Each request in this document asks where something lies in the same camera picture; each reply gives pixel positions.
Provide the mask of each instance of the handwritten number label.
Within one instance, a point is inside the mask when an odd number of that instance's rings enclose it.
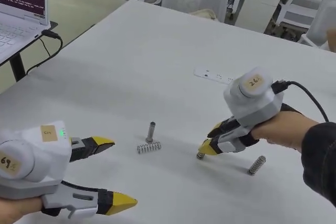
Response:
[[[245,87],[249,91],[254,91],[261,86],[263,82],[263,78],[259,74],[256,74],[245,82]]]
[[[1,163],[2,164],[6,164],[6,168],[8,169],[9,166],[11,165],[11,160],[8,159],[8,158],[6,158],[6,157],[4,157],[4,158],[1,159]]]
[[[261,79],[259,77],[253,78],[252,81],[250,81],[250,86],[253,87],[255,84],[257,84]]]
[[[0,151],[0,169],[8,174],[16,175],[21,168],[21,162]]]
[[[41,134],[43,142],[54,142],[58,140],[54,125],[42,125]]]

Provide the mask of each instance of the dark jacket sleeve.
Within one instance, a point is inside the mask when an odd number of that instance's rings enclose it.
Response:
[[[336,207],[336,123],[312,127],[302,141],[303,180]]]

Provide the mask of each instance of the power cord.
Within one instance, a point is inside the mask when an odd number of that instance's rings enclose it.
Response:
[[[50,30],[43,30],[43,31],[42,31],[42,35],[43,35],[43,36],[46,36],[46,37],[49,37],[49,38],[58,39],[58,40],[60,41],[60,46],[59,46],[58,50],[57,50],[53,55],[51,55],[49,58],[47,58],[47,59],[41,61],[40,63],[38,63],[38,64],[32,66],[31,68],[29,68],[29,69],[27,70],[27,72],[26,72],[26,75],[28,75],[29,72],[31,72],[34,68],[38,68],[38,67],[41,66],[42,64],[46,63],[48,60],[50,60],[50,59],[52,59],[53,57],[55,57],[56,55],[58,55],[58,53],[59,53],[59,52],[62,50],[62,48],[63,48],[63,40],[62,40],[62,38],[61,38],[57,33],[53,32],[53,31],[50,31]]]
[[[40,38],[40,40],[41,40],[41,42],[43,44],[44,49],[47,51],[49,57],[51,57],[51,54],[49,53],[48,48],[46,47],[46,44],[44,44],[44,41],[41,38]]]
[[[297,86],[298,88],[302,89],[307,94],[307,96],[309,96],[309,98],[313,101],[313,103],[316,105],[316,107],[319,109],[319,111],[321,112],[324,120],[326,122],[329,122],[327,114],[325,113],[321,104],[316,100],[316,98],[312,95],[312,93],[310,93],[309,90],[305,86],[303,86],[302,84],[300,84],[296,81],[276,81],[272,84],[271,87],[273,89],[274,94],[278,94],[278,93],[281,93],[281,92],[285,91],[286,89],[288,89],[288,87],[290,85],[294,85],[294,86]]]

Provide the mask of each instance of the spring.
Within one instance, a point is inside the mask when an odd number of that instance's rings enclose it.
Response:
[[[253,165],[250,167],[247,173],[252,176],[255,175],[265,162],[266,162],[265,156],[258,157],[258,159],[253,163]]]
[[[160,142],[154,142],[150,144],[142,144],[138,145],[138,153],[145,153],[145,152],[151,152],[151,151],[156,151],[161,149],[161,143]]]
[[[196,155],[196,157],[197,157],[198,159],[203,159],[204,156],[205,156],[205,154],[204,154],[204,153],[201,153],[201,152],[198,152],[197,155]]]

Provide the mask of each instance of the floor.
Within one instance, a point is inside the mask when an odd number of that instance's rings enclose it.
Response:
[[[50,19],[59,24],[54,31],[67,44],[124,3],[125,0],[49,0],[49,14]],[[57,40],[48,38],[43,40],[51,53],[57,50],[59,46]],[[47,53],[40,41],[22,52],[26,69],[46,58]],[[0,93],[14,83],[10,64],[0,67]]]

